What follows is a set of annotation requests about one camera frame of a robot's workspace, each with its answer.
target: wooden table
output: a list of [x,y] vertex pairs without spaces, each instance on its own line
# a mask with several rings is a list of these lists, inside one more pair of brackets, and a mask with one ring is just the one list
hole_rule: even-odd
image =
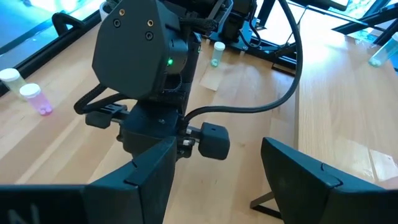
[[297,94],[297,147],[349,174],[398,188],[398,77],[390,62],[368,65],[378,49],[302,21],[304,70]]

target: black stand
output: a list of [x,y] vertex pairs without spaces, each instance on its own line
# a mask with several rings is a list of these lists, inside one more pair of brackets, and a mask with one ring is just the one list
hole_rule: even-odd
[[395,20],[386,31],[384,31],[373,43],[383,46],[391,37],[398,32],[398,21]]
[[[224,42],[231,49],[243,51],[246,54],[253,55],[255,57],[273,62],[281,67],[288,68],[281,69],[274,66],[272,67],[273,69],[275,68],[275,70],[294,76],[294,73],[291,72],[291,70],[295,70],[296,67],[296,55],[294,51],[290,54],[280,54],[279,51],[284,50],[283,46],[266,40],[258,39],[252,35],[250,23],[254,27],[259,26],[257,26],[257,18],[254,18],[250,21],[250,19],[248,19],[249,14],[243,13],[248,12],[248,7],[252,7],[248,6],[249,3],[250,1],[240,1],[240,4],[236,4],[235,1],[231,14],[228,17],[229,19],[227,19],[226,22],[219,27],[219,32],[213,32],[210,36],[205,37],[213,42]],[[260,27],[263,27],[266,23],[274,3],[275,0],[264,1],[258,16],[258,19],[260,20]],[[242,37],[239,36],[239,31],[242,32],[244,39],[247,40],[250,45],[257,45],[260,43],[259,47],[248,47],[242,40]]]
[[250,202],[250,208],[281,220],[282,215],[280,215],[280,212],[261,205],[262,203],[268,202],[269,200],[272,200],[272,199],[274,199],[274,193],[273,192],[266,193],[265,195],[263,195],[257,199],[254,199],[252,202]]
[[357,32],[366,29],[368,27],[384,32],[385,31],[384,29],[377,27],[376,25],[390,21],[392,19],[396,19],[398,17],[397,15],[398,15],[398,3],[395,3],[390,6],[382,8],[381,10],[379,10],[379,12],[371,14],[370,16],[364,16],[358,19],[358,21],[351,21],[342,26],[333,28],[332,30],[340,32],[344,35],[352,34],[353,32]]
[[162,223],[176,156],[169,137],[88,185],[0,185],[0,223]]

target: screw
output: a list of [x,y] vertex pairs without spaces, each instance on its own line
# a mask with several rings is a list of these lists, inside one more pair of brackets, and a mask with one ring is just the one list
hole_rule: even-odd
[[116,140],[118,140],[119,142],[122,142],[122,141],[123,141],[123,135],[118,134],[118,135],[116,136]]
[[115,20],[113,21],[113,25],[114,25],[116,28],[119,28],[119,27],[120,27],[120,20],[119,20],[119,19],[115,19]]
[[183,146],[190,146],[191,145],[191,140],[184,140],[184,141],[182,141],[182,145]]
[[152,32],[146,32],[145,33],[145,38],[147,40],[152,40],[154,38],[154,34]]
[[152,21],[152,20],[148,20],[147,21],[147,25],[149,26],[149,27],[152,27],[153,25],[154,25],[154,21]]

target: white vial cap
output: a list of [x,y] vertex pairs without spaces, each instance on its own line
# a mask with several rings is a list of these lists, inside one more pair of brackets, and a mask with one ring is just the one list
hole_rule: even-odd
[[33,98],[39,95],[40,92],[39,85],[35,83],[26,84],[19,89],[19,93],[26,98]]
[[392,38],[393,38],[394,40],[398,41],[398,32],[396,32],[396,33],[392,36]]
[[11,82],[17,80],[21,75],[15,68],[6,68],[0,71],[0,80],[4,82]]
[[214,43],[214,48],[216,50],[225,50],[225,44],[222,42],[215,42]]

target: green led light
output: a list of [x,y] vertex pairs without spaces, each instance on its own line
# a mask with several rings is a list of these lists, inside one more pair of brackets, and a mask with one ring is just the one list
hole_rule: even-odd
[[167,66],[171,66],[173,64],[173,59],[169,58],[167,61]]

